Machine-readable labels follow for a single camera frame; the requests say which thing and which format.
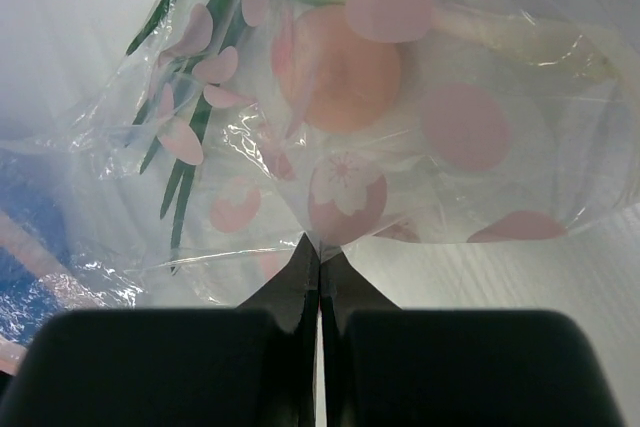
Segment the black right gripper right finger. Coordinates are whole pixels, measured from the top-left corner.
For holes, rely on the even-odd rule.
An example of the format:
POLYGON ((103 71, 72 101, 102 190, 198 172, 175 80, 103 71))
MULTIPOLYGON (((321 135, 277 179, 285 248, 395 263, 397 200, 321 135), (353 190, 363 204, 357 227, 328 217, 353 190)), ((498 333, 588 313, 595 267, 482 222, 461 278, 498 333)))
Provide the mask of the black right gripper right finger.
POLYGON ((556 310, 404 309, 318 251, 331 426, 621 426, 581 327, 556 310))

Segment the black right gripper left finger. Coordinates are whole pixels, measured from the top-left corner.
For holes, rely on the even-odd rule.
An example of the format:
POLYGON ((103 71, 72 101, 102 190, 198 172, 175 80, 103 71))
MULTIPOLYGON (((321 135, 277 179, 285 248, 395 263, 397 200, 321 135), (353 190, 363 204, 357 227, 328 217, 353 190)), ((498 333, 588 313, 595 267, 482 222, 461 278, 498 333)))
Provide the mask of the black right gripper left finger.
POLYGON ((1 395, 5 426, 311 426, 319 259, 230 308, 76 310, 48 321, 1 395))

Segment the clear zip top bag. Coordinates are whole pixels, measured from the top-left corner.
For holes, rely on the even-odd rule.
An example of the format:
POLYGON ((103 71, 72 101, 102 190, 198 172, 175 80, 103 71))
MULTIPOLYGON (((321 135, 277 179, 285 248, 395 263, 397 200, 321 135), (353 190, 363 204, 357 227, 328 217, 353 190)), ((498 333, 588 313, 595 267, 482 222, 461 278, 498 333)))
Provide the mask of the clear zip top bag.
POLYGON ((547 240, 638 200, 613 0, 158 0, 100 91, 1 122, 1 352, 239 302, 301 238, 547 240))

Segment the peach fake radish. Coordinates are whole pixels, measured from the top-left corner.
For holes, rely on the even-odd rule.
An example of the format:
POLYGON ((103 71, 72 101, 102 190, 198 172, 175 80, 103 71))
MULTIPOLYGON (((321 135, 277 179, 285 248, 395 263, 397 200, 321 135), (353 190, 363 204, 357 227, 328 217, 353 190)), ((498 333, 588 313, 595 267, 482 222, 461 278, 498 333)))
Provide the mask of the peach fake radish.
POLYGON ((271 68, 293 125, 335 134, 378 121, 393 107, 401 83, 398 48, 357 35, 337 4, 285 17, 272 42, 271 68))

